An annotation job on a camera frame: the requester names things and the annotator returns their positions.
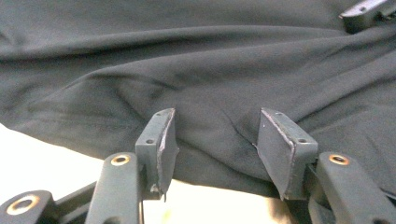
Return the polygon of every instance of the metal bracket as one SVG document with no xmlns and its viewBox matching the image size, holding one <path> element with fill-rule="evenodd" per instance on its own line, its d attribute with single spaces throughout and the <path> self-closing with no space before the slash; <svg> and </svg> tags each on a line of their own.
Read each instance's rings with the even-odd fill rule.
<svg viewBox="0 0 396 224">
<path fill-rule="evenodd" d="M 175 109 L 156 113 L 135 145 L 140 169 L 145 169 L 145 199 L 161 199 L 169 189 L 179 152 L 175 137 Z"/>
<path fill-rule="evenodd" d="M 339 16 L 344 21 L 346 31 L 356 34 L 377 21 L 389 21 L 396 16 L 395 0 L 365 0 L 349 8 Z"/>
<path fill-rule="evenodd" d="M 285 114 L 262 108 L 259 157 L 281 199 L 304 200 L 304 170 L 318 155 L 318 143 Z"/>
</svg>

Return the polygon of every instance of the mounting hole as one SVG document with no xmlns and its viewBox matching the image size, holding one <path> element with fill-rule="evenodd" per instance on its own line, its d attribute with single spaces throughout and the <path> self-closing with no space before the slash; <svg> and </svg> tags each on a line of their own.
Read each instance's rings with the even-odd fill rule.
<svg viewBox="0 0 396 224">
<path fill-rule="evenodd" d="M 373 224 L 390 224 L 390 222 L 382 218 L 375 218 Z"/>
<path fill-rule="evenodd" d="M 33 194 L 24 196 L 12 203 L 7 208 L 7 213 L 12 216 L 20 215 L 35 207 L 39 201 L 40 198 Z"/>
<path fill-rule="evenodd" d="M 329 160 L 339 165 L 348 165 L 349 159 L 340 155 L 330 155 Z"/>
<path fill-rule="evenodd" d="M 103 224 L 121 224 L 119 217 L 110 217 Z"/>
<path fill-rule="evenodd" d="M 128 163 L 130 157 L 128 155 L 119 155 L 113 158 L 111 160 L 111 164 L 114 166 L 121 166 L 125 163 Z"/>
<path fill-rule="evenodd" d="M 297 141 L 299 143 L 307 143 L 306 139 L 303 139 L 303 138 L 299 138 Z"/>
</svg>

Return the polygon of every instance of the black plastic linkage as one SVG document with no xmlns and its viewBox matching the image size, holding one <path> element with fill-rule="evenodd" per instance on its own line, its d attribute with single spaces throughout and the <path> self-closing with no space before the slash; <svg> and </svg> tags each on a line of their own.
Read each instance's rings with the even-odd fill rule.
<svg viewBox="0 0 396 224">
<path fill-rule="evenodd" d="M 316 173 L 336 223 L 396 223 L 396 209 L 393 204 L 351 157 L 340 153 L 321 153 Z M 311 216 L 318 211 L 318 204 L 315 203 L 316 201 L 311 201 L 309 205 Z"/>
<path fill-rule="evenodd" d="M 0 222 L 7 224 L 56 223 L 58 212 L 52 194 L 45 190 L 28 191 L 0 206 Z"/>
<path fill-rule="evenodd" d="M 137 157 L 117 153 L 104 161 L 85 223 L 143 223 Z"/>
<path fill-rule="evenodd" d="M 83 223 L 88 214 L 96 182 L 56 201 L 59 223 Z"/>
</svg>

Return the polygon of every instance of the brass insert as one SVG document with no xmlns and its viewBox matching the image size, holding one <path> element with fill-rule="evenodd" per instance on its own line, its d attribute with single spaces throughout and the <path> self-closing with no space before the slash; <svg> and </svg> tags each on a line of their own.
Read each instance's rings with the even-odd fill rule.
<svg viewBox="0 0 396 224">
<path fill-rule="evenodd" d="M 20 215 L 35 207 L 39 201 L 40 198 L 33 194 L 26 195 L 12 203 L 7 208 L 7 213 L 12 216 Z"/>
<path fill-rule="evenodd" d="M 111 164 L 114 166 L 121 166 L 125 163 L 128 163 L 130 157 L 128 155 L 119 155 L 111 160 Z"/>
<path fill-rule="evenodd" d="M 339 165 L 349 165 L 349 159 L 344 156 L 332 154 L 329 160 Z"/>
</svg>

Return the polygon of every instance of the wrinkled fabric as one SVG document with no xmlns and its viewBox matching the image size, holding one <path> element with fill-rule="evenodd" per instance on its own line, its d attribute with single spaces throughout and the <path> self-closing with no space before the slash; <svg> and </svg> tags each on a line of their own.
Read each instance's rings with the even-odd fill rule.
<svg viewBox="0 0 396 224">
<path fill-rule="evenodd" d="M 0 122 L 104 159 L 174 107 L 174 178 L 276 196 L 261 107 L 396 195 L 396 24 L 355 35 L 359 1 L 0 1 Z"/>
</svg>

